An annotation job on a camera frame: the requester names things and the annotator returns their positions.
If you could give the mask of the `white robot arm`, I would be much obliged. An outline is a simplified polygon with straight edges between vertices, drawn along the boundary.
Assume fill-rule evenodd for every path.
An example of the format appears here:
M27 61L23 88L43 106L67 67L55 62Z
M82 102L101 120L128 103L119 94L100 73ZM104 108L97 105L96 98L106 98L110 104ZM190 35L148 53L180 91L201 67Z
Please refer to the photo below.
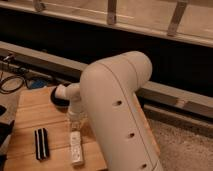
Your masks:
M138 51L93 62L81 74L83 110L108 171L163 171L134 103L151 74L150 59Z

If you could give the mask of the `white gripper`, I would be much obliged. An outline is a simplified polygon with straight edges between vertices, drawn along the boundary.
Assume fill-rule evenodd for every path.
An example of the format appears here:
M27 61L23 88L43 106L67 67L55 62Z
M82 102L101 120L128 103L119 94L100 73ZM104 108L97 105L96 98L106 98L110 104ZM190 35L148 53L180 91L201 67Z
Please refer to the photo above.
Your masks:
M84 111L82 102L80 100L74 100L71 99L68 110L67 110L67 116L69 120L72 122L69 125L69 132L76 131L76 126L74 122L80 122L86 117L86 113ZM87 131L87 122L81 122L80 123L80 132Z

